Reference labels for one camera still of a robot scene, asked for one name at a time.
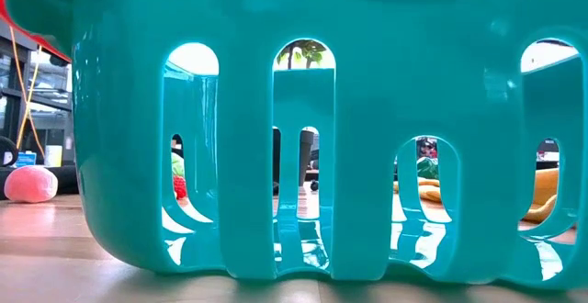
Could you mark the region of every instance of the wooden floor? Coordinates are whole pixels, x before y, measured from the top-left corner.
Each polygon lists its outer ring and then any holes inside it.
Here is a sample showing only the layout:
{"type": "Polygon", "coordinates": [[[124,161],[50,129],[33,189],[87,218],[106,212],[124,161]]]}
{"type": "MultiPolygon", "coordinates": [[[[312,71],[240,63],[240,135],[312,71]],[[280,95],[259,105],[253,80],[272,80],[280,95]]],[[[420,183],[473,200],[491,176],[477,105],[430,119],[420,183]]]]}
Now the wooden floor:
{"type": "MultiPolygon", "coordinates": [[[[302,191],[300,197],[303,215],[318,212],[313,208],[316,193],[302,191]]],[[[435,217],[444,217],[440,206],[429,207],[435,217]]],[[[441,286],[418,276],[376,284],[321,279],[252,284],[225,275],[155,275],[119,262],[100,248],[85,225],[79,196],[57,196],[38,205],[0,202],[0,302],[462,301],[588,302],[588,292],[527,292],[505,285],[441,286]]]]}

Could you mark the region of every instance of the pink plush toy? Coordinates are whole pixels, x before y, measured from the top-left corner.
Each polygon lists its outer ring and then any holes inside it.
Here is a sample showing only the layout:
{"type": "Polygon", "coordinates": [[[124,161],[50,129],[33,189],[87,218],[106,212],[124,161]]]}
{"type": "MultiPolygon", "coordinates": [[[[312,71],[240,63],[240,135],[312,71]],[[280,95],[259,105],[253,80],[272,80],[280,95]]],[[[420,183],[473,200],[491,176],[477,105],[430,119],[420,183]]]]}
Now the pink plush toy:
{"type": "Polygon", "coordinates": [[[57,194],[57,177],[42,166],[24,166],[8,175],[4,194],[17,202],[49,201],[57,194]]]}

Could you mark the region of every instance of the yellow cord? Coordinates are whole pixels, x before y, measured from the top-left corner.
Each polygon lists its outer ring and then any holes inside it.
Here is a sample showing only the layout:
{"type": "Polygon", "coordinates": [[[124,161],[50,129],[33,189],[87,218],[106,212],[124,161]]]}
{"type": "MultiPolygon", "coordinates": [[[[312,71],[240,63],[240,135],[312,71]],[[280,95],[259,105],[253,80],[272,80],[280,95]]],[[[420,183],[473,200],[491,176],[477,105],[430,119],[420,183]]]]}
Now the yellow cord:
{"type": "MultiPolygon", "coordinates": [[[[40,154],[45,158],[45,151],[43,150],[39,136],[37,135],[37,129],[35,128],[35,124],[33,122],[33,117],[30,114],[30,100],[33,96],[33,87],[35,86],[35,80],[37,79],[37,73],[39,72],[39,61],[35,64],[35,72],[33,73],[33,78],[31,80],[30,88],[28,90],[28,95],[26,93],[25,84],[23,83],[23,76],[20,70],[20,61],[18,60],[18,52],[17,52],[17,42],[15,39],[15,31],[10,27],[10,36],[12,37],[12,51],[15,53],[15,61],[17,63],[17,73],[18,73],[18,82],[20,83],[20,90],[22,91],[22,98],[25,100],[25,115],[22,118],[22,122],[20,123],[20,130],[18,131],[18,139],[17,139],[17,149],[20,150],[20,144],[22,143],[22,135],[25,130],[25,122],[30,122],[30,126],[33,131],[33,135],[35,136],[35,141],[37,142],[37,147],[39,147],[40,154]]],[[[42,46],[39,46],[37,50],[38,54],[42,51],[42,46]]]]}

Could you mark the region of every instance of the teal plastic basket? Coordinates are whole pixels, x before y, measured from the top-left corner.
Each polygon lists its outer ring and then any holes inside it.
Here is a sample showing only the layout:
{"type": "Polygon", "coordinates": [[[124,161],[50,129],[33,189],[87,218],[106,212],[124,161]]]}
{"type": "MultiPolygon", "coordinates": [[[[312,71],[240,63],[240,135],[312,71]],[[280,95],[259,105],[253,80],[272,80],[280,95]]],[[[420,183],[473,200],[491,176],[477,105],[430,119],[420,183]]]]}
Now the teal plastic basket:
{"type": "Polygon", "coordinates": [[[588,281],[586,0],[6,2],[19,26],[52,36],[73,58],[85,216],[126,263],[244,279],[379,280],[409,264],[443,282],[588,281]],[[335,70],[274,73],[280,49],[300,38],[324,42],[335,70]],[[524,49],[544,38],[581,55],[521,74],[524,49]],[[187,42],[214,50],[218,77],[164,78],[167,57],[187,42]],[[433,97],[427,107],[423,91],[433,97]],[[282,137],[275,217],[274,125],[282,137]],[[317,219],[297,218],[307,126],[321,134],[317,219]],[[176,133],[197,217],[174,198],[176,133]],[[422,135],[440,139],[449,222],[427,219],[418,198],[413,138],[422,135]],[[560,146],[558,201],[543,224],[519,231],[545,138],[560,146]],[[496,157],[481,159],[486,140],[496,157]],[[396,156],[406,219],[391,222],[396,156]],[[181,228],[164,228],[168,218],[181,228]],[[575,244],[552,241],[574,224],[575,244]]]}

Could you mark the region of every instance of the red object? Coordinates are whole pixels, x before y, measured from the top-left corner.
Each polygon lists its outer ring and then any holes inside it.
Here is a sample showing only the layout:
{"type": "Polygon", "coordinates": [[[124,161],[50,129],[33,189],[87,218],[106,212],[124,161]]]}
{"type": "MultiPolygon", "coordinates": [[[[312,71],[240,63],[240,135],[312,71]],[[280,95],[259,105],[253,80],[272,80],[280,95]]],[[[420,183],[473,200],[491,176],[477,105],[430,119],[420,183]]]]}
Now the red object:
{"type": "Polygon", "coordinates": [[[42,38],[40,36],[31,35],[30,33],[28,33],[27,31],[23,30],[22,28],[19,28],[17,26],[17,24],[12,19],[10,19],[10,16],[8,15],[8,12],[6,11],[6,2],[5,2],[5,0],[0,0],[0,18],[2,18],[4,21],[6,21],[6,23],[8,23],[8,25],[10,25],[13,29],[18,30],[20,33],[26,35],[27,37],[29,37],[29,38],[33,39],[35,42],[37,42],[39,45],[43,46],[43,48],[46,49],[47,51],[52,52],[53,54],[61,57],[62,59],[66,60],[68,62],[71,62],[72,61],[70,58],[68,58],[67,56],[63,55],[61,52],[59,52],[58,50],[56,50],[44,38],[42,38]]]}
{"type": "Polygon", "coordinates": [[[186,179],[180,175],[174,175],[174,192],[177,199],[187,197],[186,179]]]}

